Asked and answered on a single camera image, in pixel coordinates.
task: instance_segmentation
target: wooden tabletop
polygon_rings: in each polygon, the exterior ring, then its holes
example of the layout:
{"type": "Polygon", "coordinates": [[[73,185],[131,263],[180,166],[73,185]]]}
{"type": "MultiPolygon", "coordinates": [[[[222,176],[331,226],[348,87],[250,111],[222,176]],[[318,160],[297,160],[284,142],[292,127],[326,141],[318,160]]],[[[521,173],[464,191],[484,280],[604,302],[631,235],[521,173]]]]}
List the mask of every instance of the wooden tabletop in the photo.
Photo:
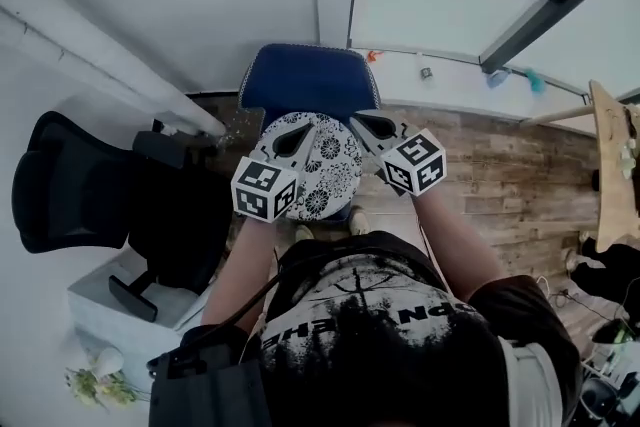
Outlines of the wooden tabletop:
{"type": "Polygon", "coordinates": [[[640,238],[640,219],[636,210],[633,181],[622,174],[620,152],[630,133],[625,115],[628,108],[640,133],[640,110],[623,106],[592,80],[589,82],[594,105],[598,150],[600,153],[600,214],[596,251],[606,251],[617,240],[640,238]]]}

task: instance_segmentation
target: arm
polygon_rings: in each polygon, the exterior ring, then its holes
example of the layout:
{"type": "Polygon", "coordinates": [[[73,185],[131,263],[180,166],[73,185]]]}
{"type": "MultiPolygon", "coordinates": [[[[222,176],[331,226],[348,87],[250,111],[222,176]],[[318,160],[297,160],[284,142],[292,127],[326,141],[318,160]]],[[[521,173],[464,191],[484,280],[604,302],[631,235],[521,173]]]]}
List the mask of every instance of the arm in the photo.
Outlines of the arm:
{"type": "Polygon", "coordinates": [[[493,249],[444,205],[434,189],[413,197],[413,205],[451,290],[468,301],[480,287],[507,273],[493,249]]]}
{"type": "MultiPolygon", "coordinates": [[[[224,322],[267,283],[275,242],[274,224],[255,219],[244,222],[227,263],[209,295],[202,324],[224,322]]],[[[236,326],[250,334],[263,305],[264,299],[251,308],[236,326]]]]}

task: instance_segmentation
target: white fabric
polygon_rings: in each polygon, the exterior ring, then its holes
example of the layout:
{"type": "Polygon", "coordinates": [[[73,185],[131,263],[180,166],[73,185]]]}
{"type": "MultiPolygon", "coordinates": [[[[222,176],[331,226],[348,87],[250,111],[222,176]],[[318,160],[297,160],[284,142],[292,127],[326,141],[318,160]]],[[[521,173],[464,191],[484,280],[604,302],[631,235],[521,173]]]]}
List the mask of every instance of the white fabric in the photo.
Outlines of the white fabric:
{"type": "Polygon", "coordinates": [[[509,425],[560,427],[562,394],[547,352],[537,343],[516,348],[498,338],[507,367],[509,425]]]}

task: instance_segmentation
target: blue chair backrest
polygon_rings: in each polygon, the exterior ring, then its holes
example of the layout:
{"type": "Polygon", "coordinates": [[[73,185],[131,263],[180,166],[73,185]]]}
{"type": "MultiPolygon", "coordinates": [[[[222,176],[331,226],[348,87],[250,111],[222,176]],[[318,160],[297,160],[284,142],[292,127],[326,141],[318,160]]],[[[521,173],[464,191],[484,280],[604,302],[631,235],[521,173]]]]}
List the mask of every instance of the blue chair backrest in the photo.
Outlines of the blue chair backrest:
{"type": "Polygon", "coordinates": [[[260,49],[240,90],[242,108],[265,110],[263,128],[294,111],[320,112],[342,123],[380,106],[364,58],[351,50],[273,43],[260,49]]]}

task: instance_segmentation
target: chair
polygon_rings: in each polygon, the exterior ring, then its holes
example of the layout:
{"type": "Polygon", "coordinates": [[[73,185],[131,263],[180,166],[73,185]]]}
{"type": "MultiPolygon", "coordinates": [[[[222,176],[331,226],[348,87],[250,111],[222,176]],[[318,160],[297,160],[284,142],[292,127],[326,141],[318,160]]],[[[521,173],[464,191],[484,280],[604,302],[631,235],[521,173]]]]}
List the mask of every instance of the chair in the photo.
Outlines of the chair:
{"type": "Polygon", "coordinates": [[[320,112],[348,126],[354,112],[379,108],[380,95],[356,52],[272,43],[249,66],[238,103],[243,109],[264,109],[263,130],[294,111],[320,112]]]}
{"type": "Polygon", "coordinates": [[[133,314],[153,322],[142,297],[153,282],[201,294],[224,251],[231,213],[227,179],[188,160],[187,149],[140,132],[133,151],[114,148],[57,112],[36,123],[13,181],[12,208],[25,249],[129,245],[148,270],[109,289],[133,314]]]}

